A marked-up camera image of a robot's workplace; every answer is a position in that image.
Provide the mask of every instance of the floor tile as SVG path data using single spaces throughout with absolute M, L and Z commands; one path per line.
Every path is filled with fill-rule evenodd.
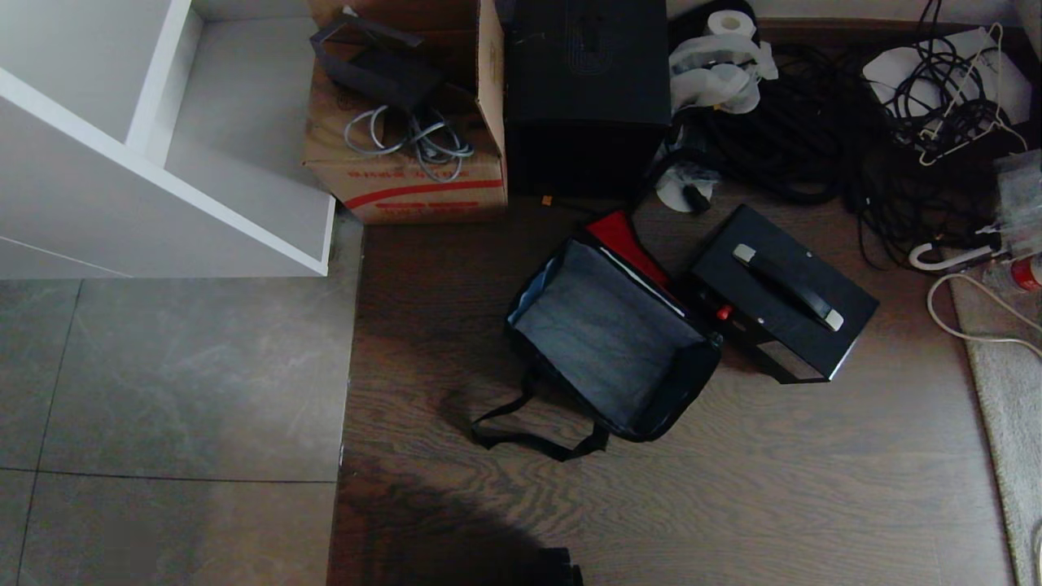
M 42 473 L 21 586 L 324 586 L 336 489 Z
M 326 278 L 84 283 L 42 469 L 336 481 L 361 239 Z
M 78 280 L 0 282 L 0 467 L 36 467 L 78 289 Z
M 0 586 L 15 586 L 33 472 L 0 470 Z

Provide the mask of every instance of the white rug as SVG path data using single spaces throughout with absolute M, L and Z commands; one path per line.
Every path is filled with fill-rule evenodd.
M 956 311 L 967 334 L 1013 335 L 1042 345 L 1021 324 L 972 285 L 953 279 Z M 1007 298 L 1017 311 L 1042 318 L 1039 295 Z M 1002 516 L 1018 586 L 1035 586 L 1042 537 L 1042 361 L 1013 344 L 966 342 L 981 411 L 998 480 Z

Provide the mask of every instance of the white cable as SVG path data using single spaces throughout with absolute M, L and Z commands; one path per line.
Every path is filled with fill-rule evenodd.
M 1025 317 L 1023 314 L 1013 309 L 1013 307 L 1011 307 L 1009 303 L 1000 299 L 998 295 L 996 295 L 991 289 L 985 286 L 985 284 L 981 283 L 979 280 L 973 278 L 968 274 L 963 274 L 963 273 L 951 273 L 942 276 L 941 278 L 937 279 L 937 283 L 935 283 L 929 288 L 929 291 L 926 293 L 926 310 L 929 312 L 929 317 L 934 318 L 934 321 L 937 323 L 937 325 L 941 327 L 941 329 L 944 329 L 945 332 L 951 334 L 956 338 L 962 338 L 963 340 L 970 340 L 973 342 L 1018 344 L 1035 352 L 1035 356 L 1039 357 L 1039 359 L 1042 359 L 1042 348 L 1039 348 L 1038 346 L 1032 344 L 1027 340 L 1021 340 L 1020 338 L 999 338 L 997 336 L 971 336 L 969 334 L 963 334 L 958 329 L 952 329 L 951 327 L 948 326 L 948 324 L 941 321 L 941 318 L 937 317 L 937 312 L 934 311 L 934 293 L 937 291 L 937 288 L 940 287 L 942 283 L 951 280 L 952 278 L 962 278 L 964 280 L 970 282 L 974 287 L 976 287 L 981 291 L 984 291 L 985 294 L 991 297 L 993 301 L 998 303 L 998 306 L 1001 307 L 1003 310 L 1010 312 L 1014 317 L 1026 323 L 1027 325 L 1031 325 L 1035 329 L 1042 332 L 1042 325 L 1035 323 L 1034 321 Z
M 416 115 L 412 115 L 408 117 L 408 130 L 405 137 L 397 143 L 387 146 L 380 141 L 379 137 L 376 136 L 376 121 L 379 119 L 380 115 L 388 111 L 388 107 L 389 106 L 384 104 L 355 116 L 354 119 L 347 123 L 347 126 L 344 126 L 344 143 L 346 143 L 347 146 L 355 152 L 373 156 L 391 154 L 392 152 L 401 150 L 401 148 L 405 145 L 412 144 L 417 163 L 420 164 L 420 168 L 423 169 L 423 172 L 426 173 L 427 177 L 430 177 L 430 179 L 440 184 L 447 184 L 455 180 L 455 178 L 460 176 L 460 172 L 463 170 L 463 160 L 474 154 L 474 147 L 461 139 L 460 135 L 452 129 L 445 117 L 435 108 L 429 109 L 433 116 L 439 119 L 437 122 L 427 127 L 423 127 L 421 126 Z M 359 146 L 351 140 L 351 128 L 367 118 L 369 119 L 369 140 L 376 145 L 377 148 L 375 149 Z M 431 139 L 435 132 L 438 132 L 439 130 L 452 141 L 452 147 L 444 147 Z M 455 169 L 448 177 L 439 177 L 433 170 L 430 169 L 430 165 L 445 165 L 453 161 L 455 162 Z

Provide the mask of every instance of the dark wood floor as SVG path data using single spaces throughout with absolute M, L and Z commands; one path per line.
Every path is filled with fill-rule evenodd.
M 502 223 L 369 228 L 330 584 L 524 584 L 539 546 L 571 548 L 593 586 L 1009 584 L 964 348 L 926 315 L 928 280 L 869 269 L 839 203 L 727 188 L 701 218 L 654 201 L 636 223 L 677 270 L 739 201 L 880 299 L 847 364 L 782 387 L 728 349 L 664 438 L 567 464 L 465 429 L 518 393 L 504 311 L 579 215 L 518 198 Z M 506 423 L 588 431 L 547 402 Z

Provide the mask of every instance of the red stripe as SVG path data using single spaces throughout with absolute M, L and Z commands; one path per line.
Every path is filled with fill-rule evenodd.
M 355 207 L 362 207 L 367 203 L 372 203 L 374 201 L 379 201 L 381 199 L 388 199 L 390 197 L 397 197 L 399 195 L 411 195 L 414 193 L 433 193 L 439 191 L 456 191 L 465 189 L 486 189 L 486 188 L 501 188 L 503 187 L 502 179 L 490 179 L 487 181 L 456 181 L 451 184 L 432 184 L 426 186 L 408 186 L 402 188 L 392 188 L 380 191 L 374 191 L 366 195 L 359 195 L 353 199 L 348 199 L 344 202 L 348 210 L 354 210 Z
M 395 209 L 398 209 L 398 207 L 423 207 L 423 205 L 424 204 L 420 203 L 420 202 L 416 202 L 416 203 L 377 203 L 376 204 L 377 207 L 390 207 L 392 210 L 395 210 Z
M 431 207 L 477 207 L 480 203 L 476 201 L 431 201 L 427 205 Z

